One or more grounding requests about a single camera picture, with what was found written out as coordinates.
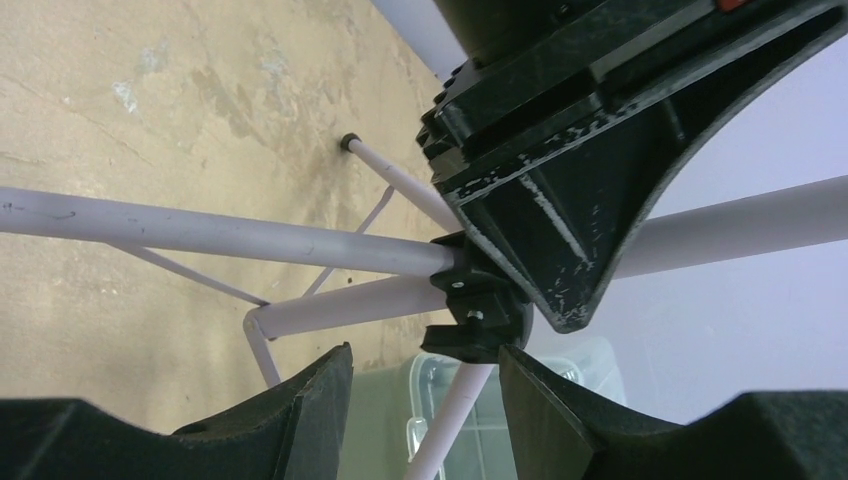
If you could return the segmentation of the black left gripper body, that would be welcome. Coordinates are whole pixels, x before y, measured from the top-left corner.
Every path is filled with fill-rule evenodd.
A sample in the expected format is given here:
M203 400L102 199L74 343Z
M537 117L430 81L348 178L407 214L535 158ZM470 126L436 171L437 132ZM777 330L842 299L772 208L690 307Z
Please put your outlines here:
M441 1L466 53L422 118L436 188L471 191L758 55L843 36L843 1Z

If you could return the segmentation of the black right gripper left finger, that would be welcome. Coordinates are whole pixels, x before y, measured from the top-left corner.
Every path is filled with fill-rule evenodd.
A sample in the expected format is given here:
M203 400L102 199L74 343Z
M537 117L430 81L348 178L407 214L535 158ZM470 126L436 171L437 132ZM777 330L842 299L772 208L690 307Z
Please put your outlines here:
M4 479L334 479L353 379L343 343L288 380L165 435L76 398L1 403Z

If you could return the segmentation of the white perforated music stand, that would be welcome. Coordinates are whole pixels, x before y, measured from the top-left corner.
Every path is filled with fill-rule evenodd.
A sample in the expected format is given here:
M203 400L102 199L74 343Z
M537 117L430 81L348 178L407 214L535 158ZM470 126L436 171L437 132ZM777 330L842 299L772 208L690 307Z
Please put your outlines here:
M306 230L297 241L295 227L287 224L28 190L6 189L1 198L1 228L8 233L381 271L404 280L458 272L464 287L457 322L430 331L425 346L470 364L499 366L502 348L520 349L529 331L529 306L535 305L514 290L464 229L431 244L332 230ZM743 254L779 250L794 239L773 239L775 227L799 228L803 237L815 229L842 232L845 222L835 201L804 189L704 211L705 227L693 227L685 218L643 221L623 254L633 252L669 268L682 246L708 249L721 241L739 245Z

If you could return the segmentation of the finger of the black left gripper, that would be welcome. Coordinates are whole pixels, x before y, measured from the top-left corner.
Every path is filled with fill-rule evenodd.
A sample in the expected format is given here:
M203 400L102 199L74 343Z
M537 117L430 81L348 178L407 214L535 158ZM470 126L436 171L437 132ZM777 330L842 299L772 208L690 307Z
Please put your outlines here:
M680 170L745 106L839 38L784 62L756 56L753 66L767 69L763 78L734 63L565 144L558 156L538 145L534 167L503 182L441 196L469 240L554 330L580 330L624 249Z

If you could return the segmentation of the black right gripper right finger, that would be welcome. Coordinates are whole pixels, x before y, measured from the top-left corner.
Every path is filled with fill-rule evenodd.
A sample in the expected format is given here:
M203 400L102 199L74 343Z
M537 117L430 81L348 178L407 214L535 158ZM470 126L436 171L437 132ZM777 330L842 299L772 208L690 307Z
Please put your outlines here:
M844 391L743 393L678 425L566 380L515 347L500 381L521 479L844 479Z

